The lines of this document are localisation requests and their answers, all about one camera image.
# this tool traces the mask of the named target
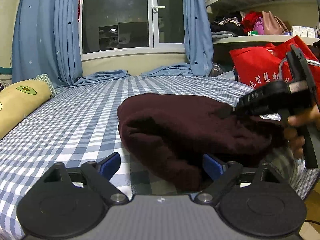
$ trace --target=pink handbag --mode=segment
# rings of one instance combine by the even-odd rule
[[[257,18],[256,24],[254,25],[253,30],[257,31],[259,35],[264,35],[263,19],[261,17]]]
[[[265,35],[284,35],[285,32],[289,32],[284,22],[272,12],[262,12],[262,17]]]

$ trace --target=checkered sheet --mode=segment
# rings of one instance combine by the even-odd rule
[[[129,197],[132,194],[177,193],[175,187],[152,175],[122,147],[116,111],[128,97],[146,92],[202,95],[236,105],[252,89],[242,83],[204,77],[141,77],[77,88],[59,88],[53,99],[39,107],[0,140],[0,237],[23,236],[16,217],[16,205],[41,175],[55,162],[78,167],[100,161],[114,151],[121,166],[111,182]],[[279,119],[278,115],[267,118]],[[292,173],[295,161],[281,156],[275,166],[282,175]],[[296,191],[304,198],[315,184],[317,170],[300,169]]]

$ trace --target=hand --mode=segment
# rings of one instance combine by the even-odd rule
[[[317,105],[306,109],[301,114],[288,117],[288,123],[292,127],[284,129],[284,137],[289,141],[289,147],[296,159],[300,159],[303,155],[302,146],[305,144],[305,139],[303,136],[298,137],[298,132],[293,127],[299,127],[311,122],[315,122],[318,129],[320,129],[320,113]]]

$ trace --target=window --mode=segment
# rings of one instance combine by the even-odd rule
[[[154,22],[159,43],[184,43],[182,0],[157,0]]]
[[[83,55],[103,51],[107,57],[111,50],[114,55],[142,48],[183,49],[182,0],[81,0],[80,5]]]

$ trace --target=metal screw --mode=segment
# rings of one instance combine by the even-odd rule
[[[208,193],[201,193],[197,196],[198,200],[201,202],[209,202],[213,199],[213,197]]]
[[[110,199],[113,201],[113,202],[122,202],[125,200],[125,195],[124,194],[121,194],[121,193],[116,193],[116,194],[113,194],[111,195]]]

